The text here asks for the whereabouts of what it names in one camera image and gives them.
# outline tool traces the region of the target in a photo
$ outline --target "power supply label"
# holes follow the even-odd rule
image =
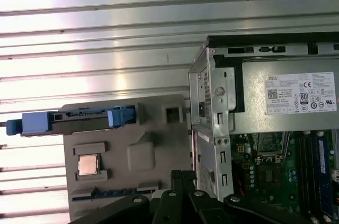
[[[265,96],[268,115],[337,110],[333,72],[270,76]]]

